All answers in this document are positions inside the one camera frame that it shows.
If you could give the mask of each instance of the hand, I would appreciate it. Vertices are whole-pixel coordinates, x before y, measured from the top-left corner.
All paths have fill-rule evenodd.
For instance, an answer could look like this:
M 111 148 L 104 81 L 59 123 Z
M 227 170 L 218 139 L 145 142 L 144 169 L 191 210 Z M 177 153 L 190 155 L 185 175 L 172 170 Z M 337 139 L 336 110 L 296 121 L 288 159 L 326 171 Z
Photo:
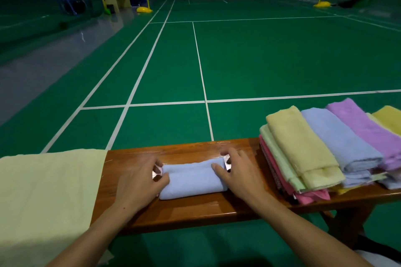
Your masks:
M 212 164 L 214 172 L 228 186 L 228 188 L 240 199 L 251 204 L 257 198 L 265 196 L 262 178 L 258 169 L 252 164 L 248 155 L 242 150 L 236 151 L 229 148 L 228 152 L 222 152 L 221 155 L 230 155 L 231 171 L 228 173 L 218 164 Z
M 125 210 L 132 218 L 140 209 L 146 207 L 170 182 L 168 173 L 158 182 L 152 179 L 152 170 L 160 173 L 155 166 L 163 164 L 155 157 L 144 158 L 132 165 L 132 169 L 120 177 L 114 205 Z

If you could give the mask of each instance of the purple towel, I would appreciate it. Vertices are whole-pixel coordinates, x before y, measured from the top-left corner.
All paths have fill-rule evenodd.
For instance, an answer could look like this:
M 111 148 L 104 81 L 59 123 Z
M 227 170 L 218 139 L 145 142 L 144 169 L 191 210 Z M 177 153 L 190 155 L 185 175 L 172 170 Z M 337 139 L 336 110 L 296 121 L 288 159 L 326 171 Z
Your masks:
M 384 156 L 380 165 L 385 170 L 401 167 L 401 138 L 370 120 L 361 108 L 350 98 L 330 103 L 326 107 L 365 142 Z

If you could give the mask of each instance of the pink towel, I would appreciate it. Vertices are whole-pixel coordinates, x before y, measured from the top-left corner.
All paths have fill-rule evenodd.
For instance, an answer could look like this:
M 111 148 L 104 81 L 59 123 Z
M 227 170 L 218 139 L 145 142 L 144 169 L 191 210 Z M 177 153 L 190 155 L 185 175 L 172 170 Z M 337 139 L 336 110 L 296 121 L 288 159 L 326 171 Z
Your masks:
M 383 154 L 379 165 L 384 170 L 401 167 L 401 138 L 380 127 L 350 98 L 342 102 L 330 103 L 326 107 L 365 142 Z
M 266 145 L 265 141 L 262 138 L 262 135 L 259 135 L 259 140 L 260 144 L 262 147 L 262 151 L 265 155 L 266 160 L 268 161 L 268 164 L 271 168 L 273 168 L 275 174 L 277 175 L 277 178 L 279 179 L 282 188 L 290 195 L 294 195 L 295 198 L 300 202 L 301 204 L 310 204 L 318 200 L 329 200 L 330 195 L 327 191 L 327 189 L 322 189 L 322 190 L 317 190 L 317 191 L 309 191 L 305 192 L 302 194 L 298 194 L 295 192 L 294 188 L 291 186 L 290 183 L 286 182 L 284 179 L 283 175 L 280 172 L 280 168 L 278 167 L 273 154 L 270 152 L 270 149 Z

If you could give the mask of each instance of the stack of folded towels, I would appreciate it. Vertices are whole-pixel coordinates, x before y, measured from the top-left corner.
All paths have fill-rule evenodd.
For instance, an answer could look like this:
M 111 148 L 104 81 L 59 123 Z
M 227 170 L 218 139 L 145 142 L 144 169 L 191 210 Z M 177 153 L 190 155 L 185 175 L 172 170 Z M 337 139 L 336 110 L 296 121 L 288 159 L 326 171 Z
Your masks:
M 266 117 L 260 143 L 279 189 L 302 204 L 379 180 L 401 188 L 401 111 L 369 114 L 350 98 Z

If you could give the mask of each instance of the forearm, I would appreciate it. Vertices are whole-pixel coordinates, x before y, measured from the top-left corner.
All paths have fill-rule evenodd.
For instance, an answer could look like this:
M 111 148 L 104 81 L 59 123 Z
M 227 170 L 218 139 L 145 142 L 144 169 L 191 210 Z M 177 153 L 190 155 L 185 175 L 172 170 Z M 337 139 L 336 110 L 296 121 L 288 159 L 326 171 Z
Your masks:
M 130 219 L 131 214 L 124 210 L 111 206 L 47 267 L 96 266 L 110 242 Z
M 371 267 L 354 251 L 294 214 L 269 194 L 260 196 L 249 204 L 308 267 Z

